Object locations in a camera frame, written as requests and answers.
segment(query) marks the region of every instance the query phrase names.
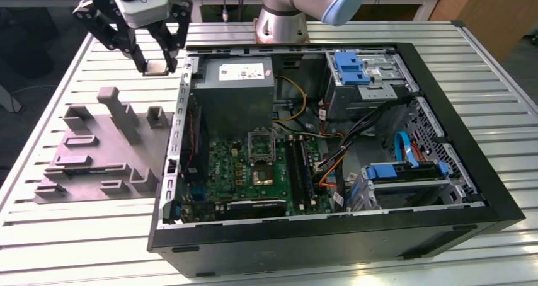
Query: ram slot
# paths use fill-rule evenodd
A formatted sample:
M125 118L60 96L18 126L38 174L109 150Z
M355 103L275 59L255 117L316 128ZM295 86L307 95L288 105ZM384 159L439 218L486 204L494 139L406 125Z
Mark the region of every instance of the ram slot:
M307 202L309 201L309 205L316 204L315 200L315 193L313 193L313 184L312 184L312 174L309 172L309 165L308 165L308 154L305 152L305 147L304 147L304 141L297 140L295 142L296 149L297 149L297 154L300 156L300 175L303 177L303 190L304 190L304 195L307 198Z
M296 165L296 155L293 141L288 140L285 143L285 163L287 173L289 175L293 205L297 209L304 209L304 196L300 185L300 171Z

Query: aluminum workbench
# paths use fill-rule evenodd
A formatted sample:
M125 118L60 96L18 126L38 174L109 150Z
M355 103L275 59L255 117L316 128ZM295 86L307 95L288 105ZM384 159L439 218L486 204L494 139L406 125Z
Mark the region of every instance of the aluminum workbench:
M90 37L57 87L0 191L0 285L494 285L538 283L538 107L466 28L448 22L308 24L312 42L412 42L527 219L428 259L312 268L188 281L147 252L153 199L36 205L33 189L66 128L68 105L116 86L135 111L172 111L180 73L141 77L131 60ZM148 59L161 52L139 36ZM252 24L192 24L191 44L253 43Z

